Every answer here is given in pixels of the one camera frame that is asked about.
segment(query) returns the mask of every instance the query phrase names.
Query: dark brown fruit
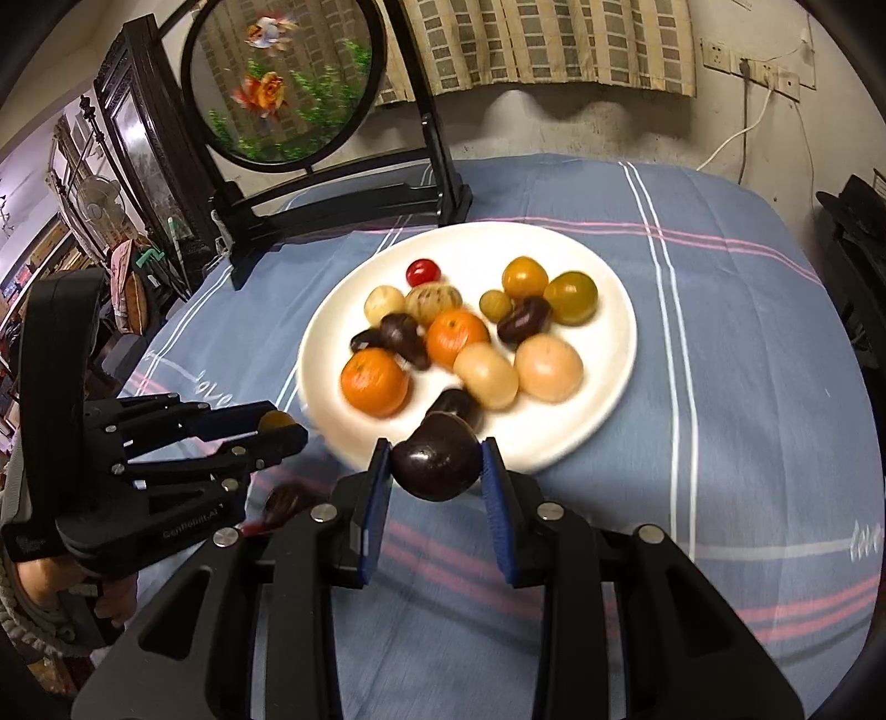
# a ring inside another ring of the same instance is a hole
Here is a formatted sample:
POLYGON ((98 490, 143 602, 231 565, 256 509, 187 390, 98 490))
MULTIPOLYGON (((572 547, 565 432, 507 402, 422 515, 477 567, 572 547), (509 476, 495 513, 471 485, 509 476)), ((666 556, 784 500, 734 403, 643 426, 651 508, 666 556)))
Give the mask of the dark brown fruit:
POLYGON ((551 313, 550 303, 544 298, 526 298, 498 324, 499 340, 510 348, 516 348, 533 335, 544 333, 550 325, 551 313))
POLYGON ((483 408, 474 396, 463 387, 447 387, 425 415, 432 412, 445 412, 464 420, 475 433, 483 423, 483 408))
POLYGON ((405 312, 385 315, 378 327, 385 347, 397 353, 418 370, 431 367, 431 359, 424 347, 424 340, 418 335, 416 319, 405 312))
POLYGON ((366 348, 383 348, 382 333, 377 327, 368 327, 362 333, 357 333, 351 338, 351 352, 359 353, 366 348))
POLYGON ((483 451, 467 423, 445 412, 426 415, 391 450, 391 473, 410 495, 442 503, 458 497, 483 471, 483 451))

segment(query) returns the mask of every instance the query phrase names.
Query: black cable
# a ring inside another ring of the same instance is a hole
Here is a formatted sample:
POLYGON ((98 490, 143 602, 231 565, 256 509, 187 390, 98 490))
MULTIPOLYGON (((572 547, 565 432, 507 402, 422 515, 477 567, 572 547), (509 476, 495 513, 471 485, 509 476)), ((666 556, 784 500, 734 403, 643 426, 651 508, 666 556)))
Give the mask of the black cable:
MULTIPOLYGON (((744 78, 744 111, 742 114, 742 127, 748 127, 748 99, 750 96, 750 65, 747 60, 742 60, 739 65, 744 78)), ((748 133, 742 135, 742 169, 738 173, 738 184, 744 180, 744 170, 748 167, 748 133)))

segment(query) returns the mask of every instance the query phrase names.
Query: metal screw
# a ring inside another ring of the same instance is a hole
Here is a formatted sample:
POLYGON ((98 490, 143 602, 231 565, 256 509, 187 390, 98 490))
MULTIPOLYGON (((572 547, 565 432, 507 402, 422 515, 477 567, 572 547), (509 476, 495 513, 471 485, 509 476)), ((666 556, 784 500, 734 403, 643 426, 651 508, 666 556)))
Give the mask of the metal screw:
POLYGON ((665 539, 665 532, 658 525, 644 525, 637 531, 644 543, 658 545, 665 539))
POLYGON ((536 511, 542 520, 554 522, 563 518, 563 506, 557 503, 542 503, 536 511))
POLYGON ((213 543, 217 547, 230 547, 240 539, 240 534, 233 528, 216 530, 213 535, 213 543))
POLYGON ((329 522, 335 520, 338 515, 338 508, 329 503, 320 503, 311 508, 311 517, 315 522, 329 522))

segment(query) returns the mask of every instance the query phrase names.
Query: plate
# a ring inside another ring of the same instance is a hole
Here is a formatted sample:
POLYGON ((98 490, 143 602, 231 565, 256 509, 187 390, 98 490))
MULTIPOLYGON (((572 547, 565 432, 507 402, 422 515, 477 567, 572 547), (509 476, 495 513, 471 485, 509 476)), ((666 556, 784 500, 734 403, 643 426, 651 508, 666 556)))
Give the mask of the plate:
MULTIPOLYGON (((365 470, 376 440, 405 440, 446 387, 459 380, 442 368, 412 371, 408 404, 392 418, 377 420, 352 408, 338 376, 351 356, 349 343, 368 323, 363 303, 373 288, 398 287, 406 268, 428 257, 458 288, 465 307, 479 316, 480 295, 501 287, 505 266, 520 255, 537 260, 555 278, 586 272, 600 291, 594 317, 580 327, 552 325, 551 332, 578 350, 585 364, 579 391, 565 403, 547 405, 520 393, 507 411, 487 412, 480 438, 496 439, 509 470, 530 473, 575 450, 609 417, 625 391, 637 354, 637 320, 621 280, 597 254, 559 232, 519 223, 466 223, 437 228, 371 257, 332 290, 317 308, 299 347, 301 408, 329 449, 356 470, 365 470)), ((493 343, 499 348, 491 323, 493 343)), ((506 353, 513 360, 513 353, 506 353)))

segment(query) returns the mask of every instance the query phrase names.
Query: cherry tomato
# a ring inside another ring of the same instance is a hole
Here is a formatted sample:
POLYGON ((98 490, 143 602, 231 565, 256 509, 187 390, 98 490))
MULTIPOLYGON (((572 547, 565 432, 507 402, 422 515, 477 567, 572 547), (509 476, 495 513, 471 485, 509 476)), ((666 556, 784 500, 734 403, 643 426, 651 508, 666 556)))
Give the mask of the cherry tomato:
POLYGON ((409 283, 409 287, 418 287, 425 283, 437 282, 439 279, 440 268, 433 260, 422 258, 406 268, 406 281, 409 283))

